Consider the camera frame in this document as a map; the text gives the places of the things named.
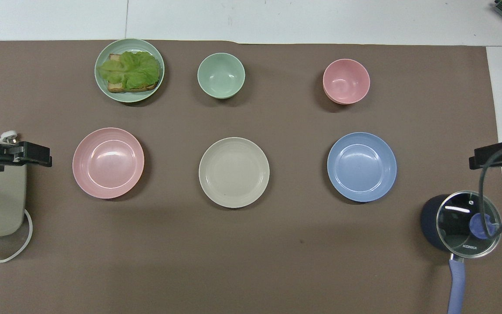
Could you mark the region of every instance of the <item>white table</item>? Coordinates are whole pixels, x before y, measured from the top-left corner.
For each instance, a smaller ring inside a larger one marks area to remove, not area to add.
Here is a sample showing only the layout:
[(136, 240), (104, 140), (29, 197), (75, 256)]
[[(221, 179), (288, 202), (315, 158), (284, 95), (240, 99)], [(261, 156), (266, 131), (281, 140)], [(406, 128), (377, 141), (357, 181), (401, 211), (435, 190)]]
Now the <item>white table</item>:
[(0, 40), (486, 46), (502, 141), (502, 18), (492, 4), (492, 0), (2, 0)]

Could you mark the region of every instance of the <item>lettuce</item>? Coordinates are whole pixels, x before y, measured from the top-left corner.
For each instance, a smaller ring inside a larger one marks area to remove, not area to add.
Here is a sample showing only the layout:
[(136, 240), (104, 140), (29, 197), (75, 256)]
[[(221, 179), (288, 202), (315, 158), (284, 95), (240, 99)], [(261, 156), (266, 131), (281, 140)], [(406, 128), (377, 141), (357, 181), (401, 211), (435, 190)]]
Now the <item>lettuce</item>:
[(125, 89), (152, 85), (160, 73), (158, 62), (146, 51), (136, 54), (126, 51), (119, 56), (119, 61), (107, 60), (97, 69), (103, 79), (112, 84), (121, 82)]

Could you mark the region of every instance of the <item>blue handle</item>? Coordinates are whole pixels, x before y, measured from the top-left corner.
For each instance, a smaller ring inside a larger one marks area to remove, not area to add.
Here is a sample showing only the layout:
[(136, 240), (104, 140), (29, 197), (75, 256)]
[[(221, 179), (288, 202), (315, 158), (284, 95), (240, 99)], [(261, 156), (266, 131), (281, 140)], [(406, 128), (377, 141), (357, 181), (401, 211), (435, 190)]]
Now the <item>blue handle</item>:
[(462, 301), (464, 300), (464, 286), (466, 286), (464, 263), (450, 259), (448, 266), (451, 268), (452, 286), (451, 296), (448, 299), (447, 314), (460, 314), (462, 312)]

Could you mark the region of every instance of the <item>blue plate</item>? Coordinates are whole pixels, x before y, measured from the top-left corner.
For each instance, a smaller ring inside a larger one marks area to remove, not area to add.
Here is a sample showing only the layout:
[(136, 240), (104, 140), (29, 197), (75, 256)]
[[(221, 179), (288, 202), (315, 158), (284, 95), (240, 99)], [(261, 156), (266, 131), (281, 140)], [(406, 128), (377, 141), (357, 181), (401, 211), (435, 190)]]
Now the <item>blue plate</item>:
[(330, 181), (353, 201), (375, 201), (387, 194), (396, 179), (396, 158), (389, 145), (371, 133), (350, 133), (330, 149)]

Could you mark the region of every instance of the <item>toast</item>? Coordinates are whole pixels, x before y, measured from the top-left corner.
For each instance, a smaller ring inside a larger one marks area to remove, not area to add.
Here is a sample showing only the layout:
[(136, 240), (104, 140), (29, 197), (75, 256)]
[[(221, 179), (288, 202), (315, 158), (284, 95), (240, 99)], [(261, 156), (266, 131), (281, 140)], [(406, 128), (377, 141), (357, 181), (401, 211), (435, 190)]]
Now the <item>toast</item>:
[[(118, 54), (110, 54), (110, 60), (119, 61), (119, 56), (120, 55), (118, 55)], [(108, 82), (108, 91), (110, 93), (125, 93), (125, 92), (127, 92), (127, 93), (138, 93), (138, 92), (146, 92), (146, 91), (151, 91), (152, 89), (155, 89), (157, 84), (158, 84), (158, 82), (155, 82), (154, 84), (148, 85), (148, 86), (142, 86), (142, 87), (139, 87), (139, 88), (125, 89), (125, 88), (123, 88), (123, 84), (121, 82), (116, 83), (116, 84), (112, 84), (112, 83)]]

